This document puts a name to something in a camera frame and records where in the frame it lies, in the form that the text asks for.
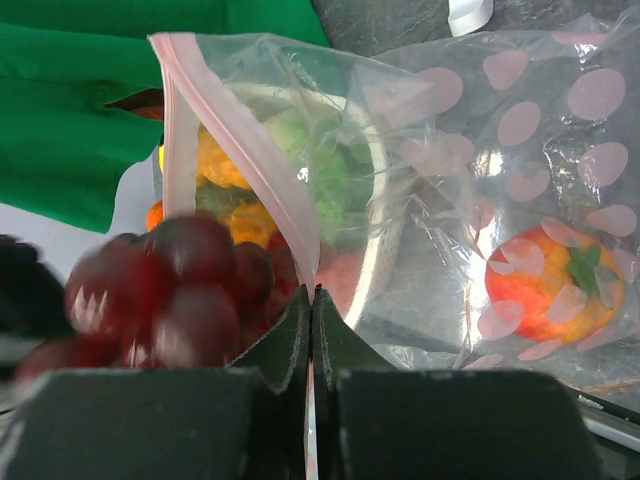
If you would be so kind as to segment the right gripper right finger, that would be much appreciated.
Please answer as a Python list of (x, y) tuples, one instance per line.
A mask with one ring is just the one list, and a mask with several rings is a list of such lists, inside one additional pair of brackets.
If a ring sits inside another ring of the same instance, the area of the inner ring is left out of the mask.
[(599, 479), (575, 400), (520, 370), (398, 370), (318, 289), (311, 310), (323, 479)]

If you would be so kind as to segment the orange toy pineapple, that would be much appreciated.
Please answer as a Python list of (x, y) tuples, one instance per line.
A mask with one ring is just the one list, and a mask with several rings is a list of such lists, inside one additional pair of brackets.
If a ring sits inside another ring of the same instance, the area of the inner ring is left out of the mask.
[(209, 131), (198, 129), (196, 209), (212, 213), (226, 225), (236, 244), (266, 248), (277, 227), (229, 156)]

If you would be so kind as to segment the dark red toy grapes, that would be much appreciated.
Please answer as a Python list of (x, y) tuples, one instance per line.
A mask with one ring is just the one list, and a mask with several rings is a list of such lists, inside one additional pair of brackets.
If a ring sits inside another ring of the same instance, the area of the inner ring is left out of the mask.
[(57, 370), (226, 366), (275, 325), (298, 288), (281, 235), (266, 248), (236, 244), (205, 215), (118, 235), (61, 283), (74, 335), (40, 339), (15, 370), (18, 395)]

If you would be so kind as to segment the clear pink zip top bag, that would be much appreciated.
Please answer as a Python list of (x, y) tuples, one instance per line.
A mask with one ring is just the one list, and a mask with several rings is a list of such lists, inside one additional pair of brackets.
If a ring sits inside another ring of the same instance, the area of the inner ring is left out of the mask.
[(406, 369), (522, 368), (639, 407), (639, 10), (364, 58), (159, 33), (167, 214), (294, 276)]

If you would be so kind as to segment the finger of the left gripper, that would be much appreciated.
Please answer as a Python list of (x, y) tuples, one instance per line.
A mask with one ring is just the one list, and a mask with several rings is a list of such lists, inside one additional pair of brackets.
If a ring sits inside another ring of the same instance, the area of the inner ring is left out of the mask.
[(1, 336), (54, 339), (74, 330), (64, 312), (64, 288), (38, 248), (1, 235)]

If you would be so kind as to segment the toy watermelon slice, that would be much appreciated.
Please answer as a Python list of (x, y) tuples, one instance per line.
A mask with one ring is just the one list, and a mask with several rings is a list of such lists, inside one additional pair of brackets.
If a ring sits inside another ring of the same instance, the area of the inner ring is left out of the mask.
[(353, 302), (363, 258), (362, 250), (335, 253), (327, 247), (320, 253), (316, 284), (329, 292), (343, 318)]

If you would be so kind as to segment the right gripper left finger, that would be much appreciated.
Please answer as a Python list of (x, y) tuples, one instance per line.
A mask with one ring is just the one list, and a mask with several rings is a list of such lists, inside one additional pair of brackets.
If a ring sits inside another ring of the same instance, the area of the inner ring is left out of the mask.
[(301, 479), (310, 304), (209, 369), (76, 369), (26, 392), (1, 439), (5, 479)]

